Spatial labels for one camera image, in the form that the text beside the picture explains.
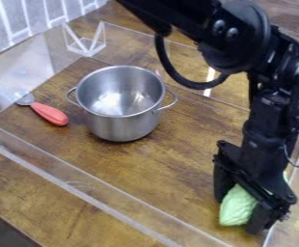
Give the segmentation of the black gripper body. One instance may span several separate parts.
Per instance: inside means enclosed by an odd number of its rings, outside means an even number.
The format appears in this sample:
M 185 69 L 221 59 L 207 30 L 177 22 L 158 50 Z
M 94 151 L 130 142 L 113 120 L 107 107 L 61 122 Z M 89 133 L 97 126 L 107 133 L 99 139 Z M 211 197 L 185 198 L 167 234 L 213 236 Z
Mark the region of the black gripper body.
M 243 124 L 243 143 L 237 146 L 219 141 L 214 156 L 214 167 L 237 173 L 237 184 L 258 203 L 282 203 L 286 214 L 297 204 L 283 177 L 297 143 L 297 134 L 289 128 L 289 110 L 289 97 L 258 96 Z

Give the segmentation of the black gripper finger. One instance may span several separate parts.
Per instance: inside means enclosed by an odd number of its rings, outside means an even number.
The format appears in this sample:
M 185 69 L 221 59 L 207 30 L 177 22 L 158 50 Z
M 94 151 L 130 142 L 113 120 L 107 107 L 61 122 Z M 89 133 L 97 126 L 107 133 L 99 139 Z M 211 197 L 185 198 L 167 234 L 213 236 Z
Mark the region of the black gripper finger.
M 214 197 L 222 202 L 229 191 L 235 186 L 235 172 L 225 170 L 222 167 L 214 167 Z
M 246 223 L 246 231 L 250 234 L 259 234 L 270 230 L 285 215 L 286 209 L 282 203 L 258 203 Z

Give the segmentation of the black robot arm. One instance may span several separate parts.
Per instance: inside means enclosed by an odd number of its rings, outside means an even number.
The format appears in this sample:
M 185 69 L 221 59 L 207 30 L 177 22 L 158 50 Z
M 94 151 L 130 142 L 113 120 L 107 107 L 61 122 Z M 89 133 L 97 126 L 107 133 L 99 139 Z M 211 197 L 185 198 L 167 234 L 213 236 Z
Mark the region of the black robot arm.
M 283 178 L 299 138 L 299 42 L 270 23 L 263 9 L 235 0 L 118 0 L 155 31 L 155 46 L 170 77 L 205 90 L 230 75 L 246 72 L 250 115 L 243 144 L 218 142 L 214 156 L 214 196 L 222 201 L 238 184 L 257 200 L 246 230 L 261 233 L 290 213 L 297 195 Z M 189 37 L 207 64 L 221 72 L 209 82 L 194 82 L 175 70 L 165 38 L 171 30 Z

